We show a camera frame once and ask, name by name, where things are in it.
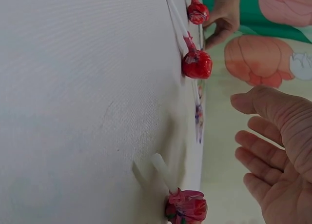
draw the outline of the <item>cartoon illustration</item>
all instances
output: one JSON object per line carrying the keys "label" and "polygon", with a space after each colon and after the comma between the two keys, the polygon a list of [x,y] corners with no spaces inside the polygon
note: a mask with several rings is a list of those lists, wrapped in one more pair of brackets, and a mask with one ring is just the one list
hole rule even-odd
{"label": "cartoon illustration", "polygon": [[298,27],[312,25],[312,0],[259,0],[269,21]]}
{"label": "cartoon illustration", "polygon": [[[212,10],[215,0],[203,0]],[[312,0],[240,0],[239,31],[312,43]]]}
{"label": "cartoon illustration", "polygon": [[290,57],[290,70],[300,80],[312,80],[312,56],[307,53],[293,53]]}
{"label": "cartoon illustration", "polygon": [[283,80],[295,77],[312,80],[312,56],[294,52],[277,38],[236,37],[225,46],[224,61],[231,75],[251,86],[263,84],[279,88]]}

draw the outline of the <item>wrinkled skin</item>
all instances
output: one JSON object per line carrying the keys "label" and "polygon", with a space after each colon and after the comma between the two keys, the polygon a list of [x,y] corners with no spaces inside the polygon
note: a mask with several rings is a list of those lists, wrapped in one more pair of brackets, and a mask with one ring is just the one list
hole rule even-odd
{"label": "wrinkled skin", "polygon": [[236,158],[250,170],[244,183],[261,206],[266,224],[312,224],[312,102],[257,86],[231,96],[252,117],[248,127],[280,145],[239,131]]}

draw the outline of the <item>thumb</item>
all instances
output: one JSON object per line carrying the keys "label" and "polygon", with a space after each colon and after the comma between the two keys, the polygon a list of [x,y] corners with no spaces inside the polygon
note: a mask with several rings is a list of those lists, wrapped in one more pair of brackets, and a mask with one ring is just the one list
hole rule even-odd
{"label": "thumb", "polygon": [[212,23],[214,23],[218,18],[221,18],[220,13],[218,13],[217,11],[210,12],[209,19],[207,21],[203,22],[203,28],[206,29]]}
{"label": "thumb", "polygon": [[290,161],[312,183],[312,102],[256,86],[231,96],[231,104],[244,114],[259,114],[276,125]]}
{"label": "thumb", "polygon": [[226,40],[228,36],[231,35],[230,30],[223,29],[220,32],[216,33],[214,32],[212,35],[210,35],[205,42],[205,50],[212,48],[213,46],[216,46]]}

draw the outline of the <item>palm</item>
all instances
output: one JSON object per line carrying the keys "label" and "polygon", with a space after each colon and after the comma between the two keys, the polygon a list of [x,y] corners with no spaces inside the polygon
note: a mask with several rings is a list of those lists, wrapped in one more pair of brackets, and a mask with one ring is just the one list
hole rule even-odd
{"label": "palm", "polygon": [[[265,119],[251,118],[248,125],[283,146],[279,131]],[[236,141],[242,147],[235,155],[251,171],[244,182],[259,202],[266,223],[312,223],[312,183],[295,170],[286,151],[247,131],[238,132]]]}

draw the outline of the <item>wall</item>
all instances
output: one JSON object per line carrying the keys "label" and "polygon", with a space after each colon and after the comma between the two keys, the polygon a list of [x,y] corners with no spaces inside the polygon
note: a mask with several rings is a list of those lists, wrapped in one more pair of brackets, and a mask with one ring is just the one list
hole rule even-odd
{"label": "wall", "polygon": [[149,158],[186,88],[166,0],[0,0],[0,21],[0,223],[163,222]]}

